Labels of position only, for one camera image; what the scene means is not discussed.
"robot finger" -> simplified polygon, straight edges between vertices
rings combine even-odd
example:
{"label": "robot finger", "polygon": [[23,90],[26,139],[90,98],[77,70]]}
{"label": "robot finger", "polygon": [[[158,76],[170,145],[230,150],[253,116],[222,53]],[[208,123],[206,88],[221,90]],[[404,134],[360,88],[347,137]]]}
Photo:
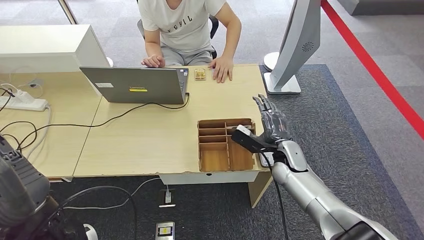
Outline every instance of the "robot finger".
{"label": "robot finger", "polygon": [[266,98],[264,95],[262,94],[258,94],[258,96],[260,97],[260,99],[263,102],[263,105],[265,106],[265,110],[270,110],[271,109],[271,104],[270,101],[268,100],[268,98]]}
{"label": "robot finger", "polygon": [[271,110],[273,110],[274,112],[278,111],[278,108],[276,107],[276,105],[273,102],[269,102],[269,104],[271,105]]}
{"label": "robot finger", "polygon": [[258,97],[256,97],[256,96],[254,96],[252,98],[256,102],[257,106],[259,107],[259,111],[261,111],[261,112],[265,111],[265,107],[262,104],[261,100]]}

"metal pole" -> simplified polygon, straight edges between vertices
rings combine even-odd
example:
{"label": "metal pole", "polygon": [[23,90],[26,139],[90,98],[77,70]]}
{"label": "metal pole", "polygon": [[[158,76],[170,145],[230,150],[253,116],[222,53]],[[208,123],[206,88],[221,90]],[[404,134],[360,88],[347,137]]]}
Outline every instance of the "metal pole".
{"label": "metal pole", "polygon": [[63,12],[65,13],[70,24],[78,24],[78,21],[75,18],[75,15],[72,12],[71,8],[69,7],[67,1],[66,0],[57,0],[57,1],[59,2],[60,6],[62,7]]}

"robotic arm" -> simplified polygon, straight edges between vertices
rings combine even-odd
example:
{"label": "robotic arm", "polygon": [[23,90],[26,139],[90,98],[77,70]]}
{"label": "robotic arm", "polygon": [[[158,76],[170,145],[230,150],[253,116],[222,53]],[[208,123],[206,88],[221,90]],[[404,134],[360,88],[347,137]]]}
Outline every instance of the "robotic arm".
{"label": "robotic arm", "polygon": [[264,132],[253,135],[239,125],[231,139],[251,153],[273,152],[272,177],[294,198],[326,240],[397,240],[378,222],[340,201],[312,171],[300,146],[290,139],[286,116],[263,95],[253,97]]}
{"label": "robotic arm", "polygon": [[85,226],[62,211],[43,226],[58,208],[49,191],[49,180],[0,134],[0,239],[88,240]]}

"wooden compartment box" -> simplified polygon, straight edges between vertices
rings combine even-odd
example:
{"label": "wooden compartment box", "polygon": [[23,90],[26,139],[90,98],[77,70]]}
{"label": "wooden compartment box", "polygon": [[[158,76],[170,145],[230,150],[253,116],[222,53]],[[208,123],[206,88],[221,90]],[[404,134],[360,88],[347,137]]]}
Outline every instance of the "wooden compartment box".
{"label": "wooden compartment box", "polygon": [[231,140],[231,134],[238,125],[244,125],[255,133],[255,124],[250,118],[198,121],[199,167],[201,172],[253,169],[252,153]]}

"white t-shirt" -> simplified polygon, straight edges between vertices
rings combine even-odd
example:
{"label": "white t-shirt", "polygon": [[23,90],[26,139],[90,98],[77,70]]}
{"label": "white t-shirt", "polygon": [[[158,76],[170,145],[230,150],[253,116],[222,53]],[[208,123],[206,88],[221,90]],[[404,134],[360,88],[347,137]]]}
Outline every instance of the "white t-shirt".
{"label": "white t-shirt", "polygon": [[215,16],[226,0],[182,0],[172,10],[166,0],[138,0],[143,28],[160,30],[160,41],[191,52],[211,45],[209,15]]}

